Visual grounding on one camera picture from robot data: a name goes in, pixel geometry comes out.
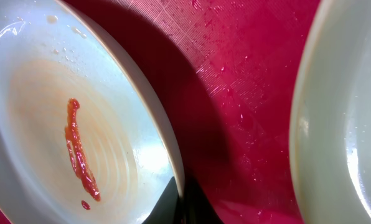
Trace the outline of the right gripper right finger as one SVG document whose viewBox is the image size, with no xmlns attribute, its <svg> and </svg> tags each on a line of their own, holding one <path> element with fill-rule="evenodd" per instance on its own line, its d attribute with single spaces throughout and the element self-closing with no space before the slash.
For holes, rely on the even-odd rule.
<svg viewBox="0 0 371 224">
<path fill-rule="evenodd" d="M 185 183 L 184 223 L 223 224 L 195 179 L 188 179 Z"/>
</svg>

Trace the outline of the white plate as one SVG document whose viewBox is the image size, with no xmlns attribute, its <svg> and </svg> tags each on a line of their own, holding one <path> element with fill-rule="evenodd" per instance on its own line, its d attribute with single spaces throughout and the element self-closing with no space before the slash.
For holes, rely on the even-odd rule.
<svg viewBox="0 0 371 224">
<path fill-rule="evenodd" d="M 306 223 L 371 223 L 371 0 L 319 3 L 294 87 L 289 161 Z"/>
<path fill-rule="evenodd" d="M 12 223 L 143 223 L 184 170 L 122 46 L 62 1 L 0 0 L 0 210 Z"/>
</svg>

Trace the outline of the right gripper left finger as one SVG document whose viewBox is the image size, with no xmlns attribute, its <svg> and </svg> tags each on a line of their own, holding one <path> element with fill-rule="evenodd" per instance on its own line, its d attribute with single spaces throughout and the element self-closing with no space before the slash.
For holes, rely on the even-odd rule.
<svg viewBox="0 0 371 224">
<path fill-rule="evenodd" d="M 143 224 L 181 224 L 182 202 L 175 178 L 171 178 Z"/>
</svg>

